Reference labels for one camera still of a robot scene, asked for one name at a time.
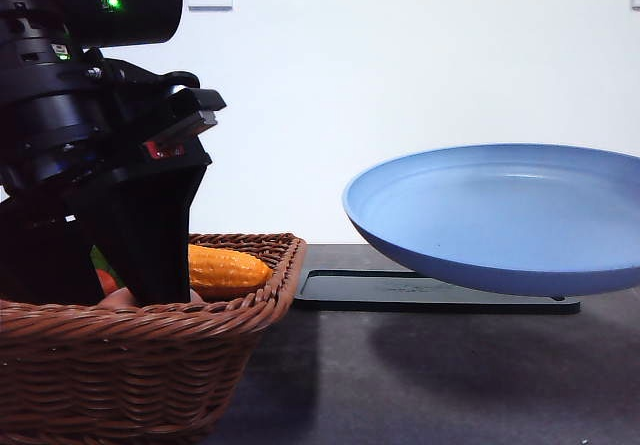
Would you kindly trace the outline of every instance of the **stand base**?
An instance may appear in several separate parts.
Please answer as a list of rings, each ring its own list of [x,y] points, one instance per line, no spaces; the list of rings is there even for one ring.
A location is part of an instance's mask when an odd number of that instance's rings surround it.
[[[572,314],[572,298],[521,297],[459,287],[411,271],[306,270],[294,306],[315,310]]]

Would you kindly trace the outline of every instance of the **green led light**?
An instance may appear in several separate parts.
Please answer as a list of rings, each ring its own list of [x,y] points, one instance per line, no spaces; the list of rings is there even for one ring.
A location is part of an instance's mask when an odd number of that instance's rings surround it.
[[[102,0],[102,8],[111,12],[122,9],[122,0]]]
[[[122,6],[120,0],[107,0],[107,3],[111,8],[120,8]]]

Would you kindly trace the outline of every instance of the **table surface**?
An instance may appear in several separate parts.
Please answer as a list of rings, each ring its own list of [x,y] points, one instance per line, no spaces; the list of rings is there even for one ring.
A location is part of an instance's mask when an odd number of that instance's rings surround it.
[[[308,268],[399,269],[368,245]],[[640,444],[640,288],[576,315],[292,309],[265,333],[215,444]]]

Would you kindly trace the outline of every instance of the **blue plate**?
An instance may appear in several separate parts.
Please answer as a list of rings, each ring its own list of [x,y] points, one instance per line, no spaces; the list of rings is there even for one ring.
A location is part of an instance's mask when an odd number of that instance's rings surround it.
[[[392,260],[449,283],[514,295],[640,284],[640,159],[500,144],[410,155],[357,176],[343,203]]]

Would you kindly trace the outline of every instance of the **brown woven basket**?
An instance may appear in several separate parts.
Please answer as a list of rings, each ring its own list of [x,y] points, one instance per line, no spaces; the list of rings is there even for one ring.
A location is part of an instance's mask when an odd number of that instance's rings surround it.
[[[211,304],[0,308],[0,443],[197,443],[227,407],[261,331],[293,302],[305,243],[291,234],[192,235],[274,269]]]

